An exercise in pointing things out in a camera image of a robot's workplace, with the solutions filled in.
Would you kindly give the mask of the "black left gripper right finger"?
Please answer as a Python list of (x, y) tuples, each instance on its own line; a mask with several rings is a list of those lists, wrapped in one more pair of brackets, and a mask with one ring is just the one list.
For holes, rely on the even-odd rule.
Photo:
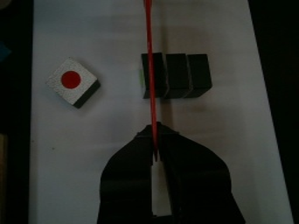
[(158, 133), (172, 224), (246, 224), (225, 161), (167, 126)]

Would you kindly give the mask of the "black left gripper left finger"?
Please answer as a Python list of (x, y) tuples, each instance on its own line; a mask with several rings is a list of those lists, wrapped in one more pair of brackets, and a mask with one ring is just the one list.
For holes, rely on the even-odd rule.
[(152, 223), (152, 162), (152, 132), (147, 125), (102, 172), (98, 224)]

